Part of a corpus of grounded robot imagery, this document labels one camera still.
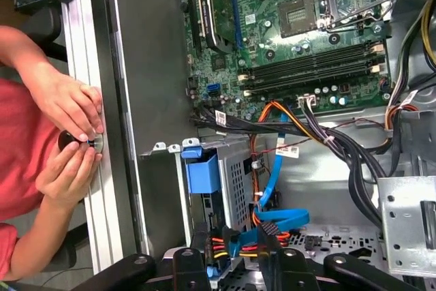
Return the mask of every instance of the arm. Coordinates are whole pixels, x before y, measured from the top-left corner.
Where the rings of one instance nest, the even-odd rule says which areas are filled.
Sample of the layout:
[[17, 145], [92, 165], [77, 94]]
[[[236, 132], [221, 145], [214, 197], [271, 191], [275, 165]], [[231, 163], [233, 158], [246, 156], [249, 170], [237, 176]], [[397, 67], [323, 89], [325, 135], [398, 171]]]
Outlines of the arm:
[[0, 26], [0, 62], [17, 70], [28, 89], [35, 82], [36, 67], [46, 70], [51, 66], [41, 48], [27, 35], [4, 26]]
[[73, 210], [43, 199], [32, 228], [15, 245], [4, 281], [30, 277], [48, 265], [67, 234]]
[[60, 152], [57, 145], [38, 175], [36, 187], [44, 194], [35, 222], [15, 244], [9, 271], [3, 280], [14, 281], [40, 272], [51, 261], [68, 231], [77, 203], [89, 190], [102, 155], [77, 142]]
[[0, 26], [0, 62], [18, 71], [35, 103], [59, 129], [83, 142], [103, 133], [99, 91], [57, 71], [23, 32]]

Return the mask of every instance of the person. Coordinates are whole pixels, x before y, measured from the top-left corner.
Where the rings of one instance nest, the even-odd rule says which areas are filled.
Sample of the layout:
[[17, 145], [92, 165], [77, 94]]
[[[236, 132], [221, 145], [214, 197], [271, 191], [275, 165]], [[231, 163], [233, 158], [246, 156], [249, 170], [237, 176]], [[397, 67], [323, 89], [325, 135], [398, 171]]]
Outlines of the person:
[[0, 63], [23, 82], [0, 79], [0, 222], [39, 208], [20, 238], [0, 223], [0, 281], [14, 281], [56, 254], [102, 159], [87, 143], [60, 151], [60, 131], [87, 141], [104, 128], [99, 91], [58, 72], [24, 33], [0, 26]]

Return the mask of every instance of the chip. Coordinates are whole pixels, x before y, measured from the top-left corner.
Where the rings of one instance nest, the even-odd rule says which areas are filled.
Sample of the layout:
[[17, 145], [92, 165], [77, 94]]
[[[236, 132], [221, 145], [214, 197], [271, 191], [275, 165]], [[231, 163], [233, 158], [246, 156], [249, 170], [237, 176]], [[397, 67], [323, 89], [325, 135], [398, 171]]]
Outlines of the chip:
[[227, 67], [225, 63], [225, 56], [213, 55], [211, 57], [211, 66], [212, 66], [212, 71], [224, 70]]
[[314, 0], [286, 1], [279, 4], [281, 37], [316, 29]]

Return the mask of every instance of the motherboard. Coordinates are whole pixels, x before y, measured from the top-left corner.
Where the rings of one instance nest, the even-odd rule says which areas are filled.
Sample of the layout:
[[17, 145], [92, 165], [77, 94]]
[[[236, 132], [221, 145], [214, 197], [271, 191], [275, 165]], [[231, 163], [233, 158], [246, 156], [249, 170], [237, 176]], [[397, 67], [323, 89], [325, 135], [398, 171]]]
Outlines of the motherboard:
[[387, 24], [379, 0], [182, 0], [187, 96], [255, 120], [270, 100], [314, 112], [390, 99]]

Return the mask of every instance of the zip tie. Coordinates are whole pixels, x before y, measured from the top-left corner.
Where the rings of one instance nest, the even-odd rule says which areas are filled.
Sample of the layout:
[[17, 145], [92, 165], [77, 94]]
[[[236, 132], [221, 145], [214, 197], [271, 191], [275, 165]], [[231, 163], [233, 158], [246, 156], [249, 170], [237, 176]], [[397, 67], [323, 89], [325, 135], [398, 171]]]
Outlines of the zip tie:
[[326, 144], [327, 142], [329, 142], [329, 141], [334, 141], [334, 136], [328, 136], [327, 138], [325, 138], [324, 140], [322, 140], [322, 142], [324, 143], [324, 144]]

